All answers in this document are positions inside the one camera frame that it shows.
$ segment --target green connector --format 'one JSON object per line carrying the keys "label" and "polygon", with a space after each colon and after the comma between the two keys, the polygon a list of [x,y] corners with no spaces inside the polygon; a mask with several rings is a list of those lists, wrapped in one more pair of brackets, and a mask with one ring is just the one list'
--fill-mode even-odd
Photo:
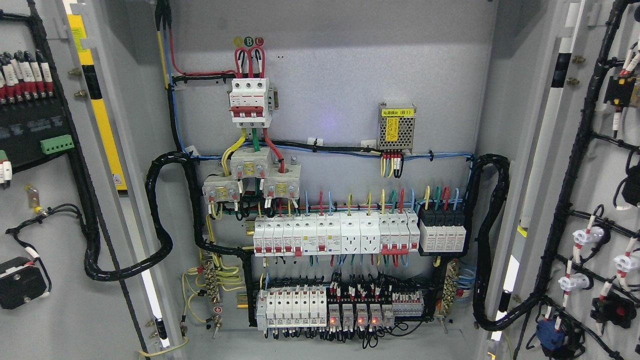
{"label": "green connector", "polygon": [[46,155],[54,154],[55,152],[69,150],[73,147],[74,141],[71,139],[71,135],[62,135],[56,138],[50,138],[40,141],[40,147],[42,152]]}

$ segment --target yellow stripe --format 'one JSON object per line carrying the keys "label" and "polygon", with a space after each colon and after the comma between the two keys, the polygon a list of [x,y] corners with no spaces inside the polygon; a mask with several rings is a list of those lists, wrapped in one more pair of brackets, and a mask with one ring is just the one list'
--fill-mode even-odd
{"label": "yellow stripe", "polygon": [[109,123],[109,117],[107,116],[107,109],[104,105],[104,100],[97,99],[91,100],[93,106],[93,113],[95,114],[95,120],[98,124],[98,130],[100,131],[100,137],[102,138],[102,144],[104,145],[104,152],[107,154],[107,161],[111,168],[112,174],[120,175],[122,184],[116,185],[117,190],[126,190],[127,184],[122,174],[122,165],[120,164],[120,157],[118,150],[116,149],[116,143],[113,139],[113,132],[111,131],[111,124]]}

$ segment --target miniature circuit breaker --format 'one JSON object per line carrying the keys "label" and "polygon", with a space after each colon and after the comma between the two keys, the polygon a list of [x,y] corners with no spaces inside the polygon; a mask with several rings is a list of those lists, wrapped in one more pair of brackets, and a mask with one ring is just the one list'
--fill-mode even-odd
{"label": "miniature circuit breaker", "polygon": [[267,199],[266,207],[271,206],[271,199],[277,197],[296,200],[300,198],[300,165],[287,165],[284,173],[278,171],[278,165],[271,165],[269,177],[264,180],[262,191]]}
{"label": "miniature circuit breaker", "polygon": [[417,109],[413,104],[387,104],[379,106],[380,136],[378,150],[401,151],[413,149],[413,129]]}
{"label": "miniature circuit breaker", "polygon": [[233,79],[229,93],[231,119],[240,128],[269,127],[275,108],[269,78]]}
{"label": "miniature circuit breaker", "polygon": [[202,186],[202,194],[205,202],[210,205],[217,202],[234,202],[240,201],[240,189],[237,181],[232,176],[222,177],[211,175],[207,177]]}
{"label": "miniature circuit breaker", "polygon": [[231,176],[235,180],[246,177],[258,177],[265,179],[270,174],[271,152],[268,147],[263,147],[260,151],[253,150],[253,147],[243,147],[231,155]]}

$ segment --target yellow wire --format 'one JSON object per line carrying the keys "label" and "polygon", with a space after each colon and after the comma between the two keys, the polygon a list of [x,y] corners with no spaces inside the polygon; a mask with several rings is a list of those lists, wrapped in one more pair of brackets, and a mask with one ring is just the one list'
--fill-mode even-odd
{"label": "yellow wire", "polygon": [[195,320],[197,320],[198,322],[201,322],[201,323],[207,323],[207,320],[203,320],[203,319],[201,319],[200,317],[198,317],[198,315],[196,315],[196,314],[193,312],[193,309],[191,308],[191,299],[193,299],[193,297],[194,297],[194,296],[196,296],[196,294],[191,294],[191,296],[190,296],[190,297],[189,297],[189,299],[187,300],[187,307],[189,308],[189,312],[191,313],[191,315],[193,315],[193,318],[194,318]]}
{"label": "yellow wire", "polygon": [[162,75],[164,77],[164,88],[169,86],[169,78],[166,76],[166,62],[164,62],[164,45],[162,44],[162,35],[160,31],[156,31],[158,37],[158,46],[160,47],[160,62],[162,63]]}
{"label": "yellow wire", "polygon": [[351,201],[353,200],[353,195],[349,193],[349,200],[347,200],[347,216],[351,216]]}
{"label": "yellow wire", "polygon": [[371,192],[369,192],[369,196],[367,197],[367,216],[371,216]]}
{"label": "yellow wire", "polygon": [[241,129],[241,135],[233,145],[231,145],[223,154],[222,154],[222,169],[225,171],[225,176],[231,175],[231,171],[227,166],[227,160],[232,152],[238,150],[238,148],[243,144],[244,139],[246,138],[246,129]]}
{"label": "yellow wire", "polygon": [[429,197],[431,196],[431,187],[427,185],[427,188],[424,190],[424,209],[429,209]]}
{"label": "yellow wire", "polygon": [[158,355],[166,354],[169,351],[174,351],[174,350],[176,350],[178,348],[183,347],[184,345],[187,345],[189,343],[189,338],[187,338],[186,336],[183,336],[182,338],[184,339],[184,342],[181,343],[180,345],[176,345],[176,346],[174,346],[172,348],[167,348],[167,349],[164,349],[162,351],[145,352],[145,351],[142,351],[142,350],[138,350],[138,360],[140,360],[142,357],[152,357],[152,356],[158,356]]}
{"label": "yellow wire", "polygon": [[509,354],[511,354],[509,360],[513,360],[513,346],[511,346],[511,339],[509,339],[509,335],[504,331],[502,332],[502,335],[504,335],[504,338],[507,340],[507,345],[509,345]]}

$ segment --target wire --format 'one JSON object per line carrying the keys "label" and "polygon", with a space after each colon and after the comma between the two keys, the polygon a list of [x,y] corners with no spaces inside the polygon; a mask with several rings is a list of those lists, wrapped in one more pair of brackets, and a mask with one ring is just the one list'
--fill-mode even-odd
{"label": "wire", "polygon": [[166,350],[162,350],[162,351],[158,351],[158,352],[145,352],[142,350],[138,350],[138,360],[140,360],[142,357],[152,357],[152,356],[158,356],[158,355],[163,355],[168,353],[169,351],[174,351],[177,350],[181,347],[183,347],[184,345],[187,345],[189,343],[189,338],[187,338],[186,336],[183,336],[182,339],[184,339],[184,342],[181,343],[180,345],[176,345],[172,348],[168,348]]}
{"label": "wire", "polygon": [[260,142],[258,141],[258,129],[255,127],[251,129],[251,137],[253,140],[253,150],[255,152],[260,151]]}
{"label": "wire", "polygon": [[222,169],[225,172],[225,176],[230,176],[231,175],[231,171],[227,165],[227,160],[229,159],[229,156],[231,156],[231,154],[238,150],[238,148],[240,148],[240,146],[242,146],[242,144],[244,143],[244,139],[246,138],[246,129],[242,128],[241,129],[241,134],[240,137],[238,138],[238,140],[231,145],[227,150],[225,150],[225,152],[222,154]]}
{"label": "wire", "polygon": [[369,192],[369,196],[367,196],[367,216],[371,216],[371,192]]}
{"label": "wire", "polygon": [[273,142],[271,141],[271,138],[269,137],[269,132],[266,127],[262,128],[262,134],[264,135],[264,141],[267,143],[267,145],[269,145],[269,148],[271,148],[275,156],[278,158],[278,162],[280,163],[280,173],[283,174],[284,158],[282,157],[282,154],[280,153],[276,145],[274,145]]}
{"label": "wire", "polygon": [[513,360],[513,346],[511,346],[511,339],[509,339],[509,335],[507,335],[506,331],[503,331],[502,335],[504,335],[504,339],[507,341],[507,345],[509,346],[509,354],[511,355],[509,360]]}

